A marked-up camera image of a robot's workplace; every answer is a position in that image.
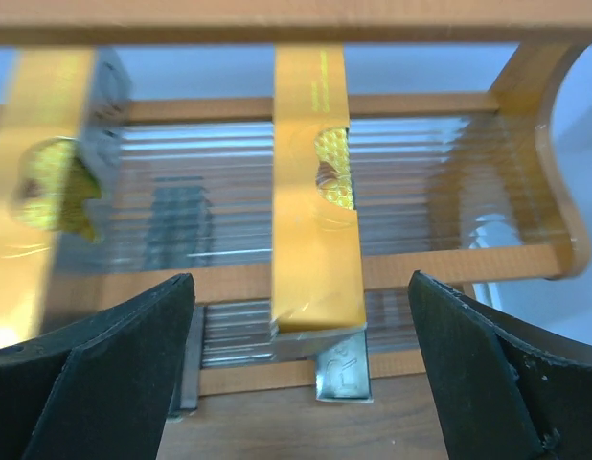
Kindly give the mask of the orange toothpaste box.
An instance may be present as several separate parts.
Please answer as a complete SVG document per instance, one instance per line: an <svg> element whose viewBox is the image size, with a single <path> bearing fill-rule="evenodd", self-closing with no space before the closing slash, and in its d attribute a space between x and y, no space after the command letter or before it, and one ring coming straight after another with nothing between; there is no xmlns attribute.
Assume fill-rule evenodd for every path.
<svg viewBox="0 0 592 460"><path fill-rule="evenodd" d="M0 106L0 349L97 308L130 92L111 48L16 53Z"/></svg>

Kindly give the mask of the white yellow toothpaste box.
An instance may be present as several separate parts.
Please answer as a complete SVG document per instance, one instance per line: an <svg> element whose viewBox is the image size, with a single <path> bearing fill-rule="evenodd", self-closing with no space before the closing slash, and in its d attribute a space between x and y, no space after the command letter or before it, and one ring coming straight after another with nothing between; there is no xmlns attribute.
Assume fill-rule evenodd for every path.
<svg viewBox="0 0 592 460"><path fill-rule="evenodd" d="M275 49L271 335L311 357L366 326L340 45Z"/></svg>

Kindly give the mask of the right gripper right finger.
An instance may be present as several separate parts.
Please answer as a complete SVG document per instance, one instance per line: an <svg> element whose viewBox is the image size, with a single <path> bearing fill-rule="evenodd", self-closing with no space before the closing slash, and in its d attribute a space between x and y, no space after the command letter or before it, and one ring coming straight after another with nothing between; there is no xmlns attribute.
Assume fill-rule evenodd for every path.
<svg viewBox="0 0 592 460"><path fill-rule="evenodd" d="M408 300L451 459L592 459L592 346L416 271Z"/></svg>

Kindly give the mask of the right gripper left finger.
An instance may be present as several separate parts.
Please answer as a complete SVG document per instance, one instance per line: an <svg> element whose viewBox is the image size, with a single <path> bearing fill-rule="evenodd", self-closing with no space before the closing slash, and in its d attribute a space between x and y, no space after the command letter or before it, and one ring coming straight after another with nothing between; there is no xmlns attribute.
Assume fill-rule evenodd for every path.
<svg viewBox="0 0 592 460"><path fill-rule="evenodd" d="M183 361L194 279L0 349L0 459L153 459Z"/></svg>

